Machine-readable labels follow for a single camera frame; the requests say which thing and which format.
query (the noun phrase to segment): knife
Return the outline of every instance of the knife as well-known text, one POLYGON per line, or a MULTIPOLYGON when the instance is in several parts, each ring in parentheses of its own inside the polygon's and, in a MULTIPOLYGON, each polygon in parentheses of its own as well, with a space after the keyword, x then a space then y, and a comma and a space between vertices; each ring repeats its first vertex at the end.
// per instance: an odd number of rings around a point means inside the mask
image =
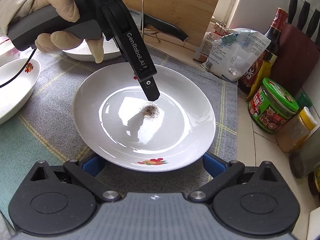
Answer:
POLYGON ((303 4, 302 10, 300 12, 299 20, 298 20, 298 24, 297 24, 297 28, 300 31, 302 31, 303 27, 306 25, 306 22, 307 22, 308 16, 309 16, 309 11, 310 11, 310 3, 305 1, 303 4))
POLYGON ((317 35, 315 44, 317 45, 318 49, 320 50, 320 27, 319 27, 319 31, 318 31, 318 35, 317 35))
POLYGON ((298 0, 290 0, 289 12, 288 12, 288 23, 292 24, 294 16, 297 12, 298 0))
MULTIPOLYGON (((138 29, 141 29, 142 13, 130 8, 128 8, 128 10, 138 29)), ((143 26, 153 31, 159 31, 170 36, 174 36, 181 41, 185 41, 188 38, 188 35, 177 26, 146 13, 143 17, 143 26)))
POLYGON ((310 20, 308 29, 306 31, 306 35, 311 38, 312 35, 315 33, 317 26, 319 24, 319 20, 320 20, 320 12, 316 9, 315 12, 313 13, 313 16, 310 20))

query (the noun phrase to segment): black cable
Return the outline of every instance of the black cable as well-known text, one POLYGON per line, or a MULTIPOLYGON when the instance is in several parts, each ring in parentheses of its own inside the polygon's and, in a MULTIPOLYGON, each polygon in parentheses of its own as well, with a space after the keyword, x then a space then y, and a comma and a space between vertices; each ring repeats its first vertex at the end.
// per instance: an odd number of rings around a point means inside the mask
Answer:
POLYGON ((5 85, 9 84, 11 81, 15 80, 17 76, 20 75, 20 73, 25 69, 25 67, 28 65, 29 61, 31 60, 33 54, 36 52, 37 49, 34 49, 33 52, 31 53, 30 57, 28 58, 27 62, 23 65, 22 69, 20 69, 20 71, 9 81, 7 81, 6 83, 0 85, 0 88, 4 87, 5 85))

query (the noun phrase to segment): gray tablecloth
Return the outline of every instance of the gray tablecloth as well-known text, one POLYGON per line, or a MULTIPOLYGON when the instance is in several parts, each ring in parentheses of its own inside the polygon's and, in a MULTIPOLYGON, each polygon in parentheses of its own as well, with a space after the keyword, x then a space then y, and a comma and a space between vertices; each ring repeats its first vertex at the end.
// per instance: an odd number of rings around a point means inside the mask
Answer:
MULTIPOLYGON (((206 94, 217 122, 210 151, 226 161, 235 159, 237 87, 158 50, 149 48, 149 51, 155 64, 183 74, 206 94)), ((92 153, 73 124, 74 95, 91 73, 124 61, 119 57, 100 64, 79 62, 63 52, 44 54, 37 51, 34 57, 42 66, 34 92, 17 115, 0 125, 0 210, 7 219, 10 199, 37 160, 61 165, 69 159, 81 160, 92 153)), ((155 190, 188 193, 211 177, 199 160, 180 170, 152 174, 108 163, 98 179, 122 193, 155 190)))

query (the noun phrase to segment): green lid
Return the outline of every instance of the green lid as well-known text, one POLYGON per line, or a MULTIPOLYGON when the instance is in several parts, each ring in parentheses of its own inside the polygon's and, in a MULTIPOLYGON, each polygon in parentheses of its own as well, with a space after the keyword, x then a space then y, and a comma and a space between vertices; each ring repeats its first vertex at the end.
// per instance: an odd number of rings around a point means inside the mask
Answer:
POLYGON ((275 99, 280 101, 285 107, 295 113, 299 110, 297 101, 282 86, 270 78, 264 78, 262 82, 275 99))

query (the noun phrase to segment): white plate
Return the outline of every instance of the white plate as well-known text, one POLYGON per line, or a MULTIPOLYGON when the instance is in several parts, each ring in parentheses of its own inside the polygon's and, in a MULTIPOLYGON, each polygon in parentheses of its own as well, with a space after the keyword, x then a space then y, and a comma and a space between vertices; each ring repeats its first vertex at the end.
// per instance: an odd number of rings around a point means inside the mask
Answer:
MULTIPOLYGON (((27 58, 16 59, 0 67, 0 85, 13 78, 27 58)), ((27 67, 9 84, 0 88, 0 124, 13 117, 27 102, 40 75, 41 65, 31 59, 27 67)))
MULTIPOLYGON (((113 40, 103 41, 103 60, 108 60, 121 56, 119 49, 117 48, 113 40)), ((64 50, 69 57, 80 61, 95 61, 92 56, 88 44, 83 41, 78 47, 74 49, 64 50)))
POLYGON ((156 68, 161 95, 154 103, 146 100, 129 63, 90 75, 73 101, 73 119, 85 143, 128 169, 176 170, 198 160, 213 142, 215 117, 204 93, 178 72, 156 68), (145 116, 146 107, 156 111, 145 116))
POLYGON ((0 67, 10 61, 20 58, 21 54, 8 38, 3 38, 5 37, 0 37, 0 67))

